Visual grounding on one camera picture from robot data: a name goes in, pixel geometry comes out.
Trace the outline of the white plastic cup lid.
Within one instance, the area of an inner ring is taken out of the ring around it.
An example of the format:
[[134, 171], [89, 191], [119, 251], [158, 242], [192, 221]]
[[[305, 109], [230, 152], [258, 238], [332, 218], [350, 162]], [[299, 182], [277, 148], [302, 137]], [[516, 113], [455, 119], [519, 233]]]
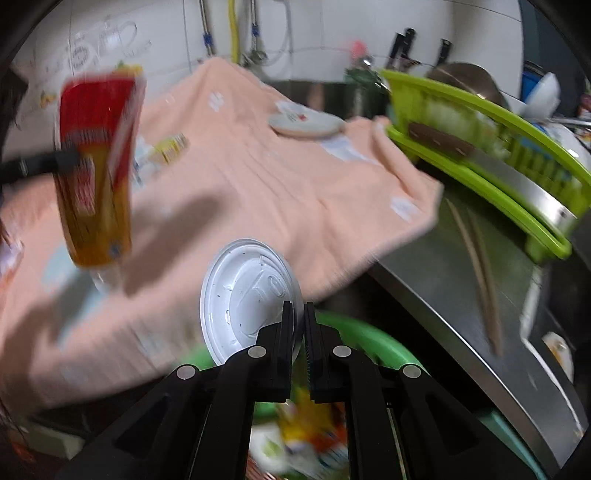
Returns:
[[216, 365], [256, 344], [259, 330], [280, 322], [283, 303], [294, 307], [294, 350], [304, 331], [304, 299], [287, 261], [256, 239], [230, 242], [209, 264], [201, 285], [202, 337]]

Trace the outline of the red yellow drink bottle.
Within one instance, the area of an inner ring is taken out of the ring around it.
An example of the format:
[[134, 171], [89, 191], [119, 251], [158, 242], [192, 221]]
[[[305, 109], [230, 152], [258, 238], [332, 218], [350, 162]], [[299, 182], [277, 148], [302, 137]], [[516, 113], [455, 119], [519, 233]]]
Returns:
[[86, 269], [110, 266], [131, 250], [131, 179], [145, 79], [97, 72], [64, 84], [58, 111], [60, 147], [79, 162], [55, 176], [66, 246]]

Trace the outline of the small clear yellow-label bottle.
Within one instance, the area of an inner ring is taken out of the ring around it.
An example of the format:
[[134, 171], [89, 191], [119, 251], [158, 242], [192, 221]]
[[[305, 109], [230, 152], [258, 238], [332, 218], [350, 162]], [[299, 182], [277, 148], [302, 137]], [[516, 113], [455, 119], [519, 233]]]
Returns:
[[179, 133], [164, 138], [156, 144], [148, 144], [138, 136], [132, 162], [132, 178], [136, 186], [145, 184], [164, 167], [178, 160], [188, 148], [187, 138]]

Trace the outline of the orange red snack wrapper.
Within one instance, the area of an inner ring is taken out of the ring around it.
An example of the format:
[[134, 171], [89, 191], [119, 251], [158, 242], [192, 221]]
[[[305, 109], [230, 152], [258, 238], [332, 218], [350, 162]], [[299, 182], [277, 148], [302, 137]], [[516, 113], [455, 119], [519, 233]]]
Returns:
[[280, 437], [287, 451], [288, 479], [347, 479], [348, 431], [345, 405], [315, 403], [297, 387], [293, 399], [277, 407]]

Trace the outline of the green perforated trash basket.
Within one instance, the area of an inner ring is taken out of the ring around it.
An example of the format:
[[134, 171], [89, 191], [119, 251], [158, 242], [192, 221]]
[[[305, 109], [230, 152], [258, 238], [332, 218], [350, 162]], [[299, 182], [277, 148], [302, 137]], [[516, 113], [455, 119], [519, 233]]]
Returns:
[[[365, 352], [379, 365], [400, 370], [407, 364], [416, 364], [426, 370], [402, 343], [369, 323], [318, 309], [315, 311], [315, 318], [318, 324], [337, 329], [346, 346]], [[204, 344], [193, 348], [180, 364], [192, 364], [200, 371], [216, 366]], [[276, 416], [276, 404], [256, 403], [254, 419], [263, 420], [273, 416]]]

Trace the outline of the bamboo chopstick left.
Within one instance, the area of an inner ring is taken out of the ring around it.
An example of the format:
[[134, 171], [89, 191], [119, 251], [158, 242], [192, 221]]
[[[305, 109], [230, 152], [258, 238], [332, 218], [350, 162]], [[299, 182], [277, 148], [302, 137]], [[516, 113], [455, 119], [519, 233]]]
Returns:
[[480, 261], [477, 255], [476, 243], [473, 235], [473, 231], [469, 222], [468, 211], [465, 215], [462, 215], [456, 205], [449, 199], [445, 200], [448, 208], [450, 209], [451, 215], [460, 231], [462, 240], [465, 248], [468, 252], [472, 269], [476, 278], [478, 295], [481, 304], [481, 316], [483, 322], [483, 328], [487, 335], [490, 348], [496, 357], [502, 357], [504, 353], [503, 345], [503, 326], [502, 322], [499, 327], [490, 322], [491, 318], [488, 311], [488, 296], [484, 282], [484, 276], [481, 270]]

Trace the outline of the bamboo chopstick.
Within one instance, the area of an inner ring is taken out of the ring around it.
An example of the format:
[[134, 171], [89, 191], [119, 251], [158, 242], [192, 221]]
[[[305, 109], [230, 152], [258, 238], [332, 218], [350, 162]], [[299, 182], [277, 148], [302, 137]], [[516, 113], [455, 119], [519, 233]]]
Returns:
[[484, 276], [485, 287], [488, 296], [488, 311], [491, 318], [490, 322], [497, 327], [501, 325], [499, 316], [499, 305], [496, 293], [496, 287], [494, 283], [493, 270], [491, 261], [488, 255], [488, 250], [485, 243], [484, 235], [480, 229], [478, 219], [472, 210], [468, 211], [469, 222], [473, 231], [477, 255], [480, 261], [481, 270]]
[[449, 199], [445, 200], [448, 208], [450, 209], [451, 215], [460, 231], [462, 240], [465, 248], [468, 252], [472, 269], [476, 278], [478, 295], [481, 304], [481, 316], [483, 322], [483, 328], [487, 335], [490, 348], [496, 357], [502, 357], [504, 353], [503, 345], [503, 326], [502, 322], [499, 327], [490, 322], [491, 318], [488, 311], [488, 296], [484, 282], [484, 276], [481, 270], [480, 261], [477, 255], [476, 243], [473, 235], [473, 231], [469, 222], [468, 211], [465, 215], [462, 215], [456, 205]]

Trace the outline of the bamboo chopstick right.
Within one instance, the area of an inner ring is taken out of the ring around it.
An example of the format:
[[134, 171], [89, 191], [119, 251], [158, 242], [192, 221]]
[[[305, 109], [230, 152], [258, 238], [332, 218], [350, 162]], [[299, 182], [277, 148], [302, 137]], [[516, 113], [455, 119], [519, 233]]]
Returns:
[[491, 318], [490, 322], [497, 327], [501, 325], [499, 316], [499, 305], [496, 293], [496, 287], [494, 283], [493, 270], [491, 261], [488, 255], [488, 250], [485, 243], [484, 235], [480, 229], [478, 219], [472, 210], [468, 211], [469, 222], [473, 231], [477, 255], [480, 261], [481, 270], [484, 276], [485, 287], [488, 296], [488, 311]]

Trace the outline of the peach floral towel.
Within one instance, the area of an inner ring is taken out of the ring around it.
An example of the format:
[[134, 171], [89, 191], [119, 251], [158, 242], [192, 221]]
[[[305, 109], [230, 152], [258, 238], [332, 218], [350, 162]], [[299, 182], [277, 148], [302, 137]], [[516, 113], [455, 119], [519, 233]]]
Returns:
[[155, 379], [201, 340], [199, 294], [223, 246], [280, 253], [305, 299], [335, 292], [437, 222], [443, 187], [358, 118], [335, 140], [277, 135], [287, 99], [213, 58], [147, 106], [148, 142], [188, 146], [132, 197], [132, 250], [102, 294], [70, 261], [53, 181], [9, 193], [1, 218], [24, 251], [1, 288], [1, 398], [15, 412], [109, 395]]

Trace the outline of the white dish with cherries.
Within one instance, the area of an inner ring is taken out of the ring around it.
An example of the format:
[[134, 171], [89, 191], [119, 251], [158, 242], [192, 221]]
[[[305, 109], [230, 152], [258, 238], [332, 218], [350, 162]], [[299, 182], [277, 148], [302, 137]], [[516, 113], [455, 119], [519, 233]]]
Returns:
[[297, 139], [318, 139], [337, 135], [346, 122], [334, 115], [312, 112], [308, 114], [276, 113], [270, 115], [267, 124], [277, 134]]

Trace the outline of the steel water pipe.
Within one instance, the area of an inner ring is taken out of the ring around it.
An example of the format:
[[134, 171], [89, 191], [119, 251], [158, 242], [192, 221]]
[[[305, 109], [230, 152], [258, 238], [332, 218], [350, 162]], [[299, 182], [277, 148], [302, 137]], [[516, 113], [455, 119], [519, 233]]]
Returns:
[[262, 66], [266, 64], [267, 55], [263, 49], [262, 37], [260, 37], [259, 9], [256, 0], [249, 0], [249, 21], [250, 48], [246, 54], [246, 61], [252, 65]]

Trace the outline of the green glass jar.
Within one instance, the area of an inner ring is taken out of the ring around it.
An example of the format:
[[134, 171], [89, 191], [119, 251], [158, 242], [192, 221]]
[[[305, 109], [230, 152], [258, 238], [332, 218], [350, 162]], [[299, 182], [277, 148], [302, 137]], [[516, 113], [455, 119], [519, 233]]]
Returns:
[[349, 117], [373, 119], [386, 114], [390, 92], [376, 71], [366, 68], [349, 68], [345, 75], [345, 85]]

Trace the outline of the lime green dish rack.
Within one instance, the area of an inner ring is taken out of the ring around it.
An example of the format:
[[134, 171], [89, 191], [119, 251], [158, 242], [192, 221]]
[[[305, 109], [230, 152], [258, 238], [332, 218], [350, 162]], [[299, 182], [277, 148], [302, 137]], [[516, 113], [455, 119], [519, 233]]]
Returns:
[[[411, 160], [422, 159], [491, 203], [527, 236], [525, 251], [535, 262], [566, 259], [570, 236], [590, 208], [590, 162], [563, 147], [538, 126], [477, 95], [427, 78], [385, 70], [394, 117], [388, 136]], [[413, 139], [412, 122], [459, 137], [524, 174], [576, 217], [564, 235], [546, 226], [520, 203], [467, 167], [461, 159]]]

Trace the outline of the steel pot lid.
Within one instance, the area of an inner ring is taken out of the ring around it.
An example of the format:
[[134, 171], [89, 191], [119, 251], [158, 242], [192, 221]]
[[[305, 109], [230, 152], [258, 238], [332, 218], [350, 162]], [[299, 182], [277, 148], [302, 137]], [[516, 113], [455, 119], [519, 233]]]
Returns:
[[442, 63], [432, 68], [427, 78], [477, 95], [505, 109], [509, 109], [504, 95], [487, 70], [471, 63]]

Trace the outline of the white bowl in rack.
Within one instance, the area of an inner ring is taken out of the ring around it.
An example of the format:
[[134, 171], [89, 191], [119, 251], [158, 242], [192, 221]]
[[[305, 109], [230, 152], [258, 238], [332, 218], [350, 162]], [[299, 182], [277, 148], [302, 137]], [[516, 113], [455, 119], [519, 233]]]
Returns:
[[522, 116], [528, 119], [552, 117], [560, 104], [561, 89], [554, 73], [545, 74], [525, 101]]

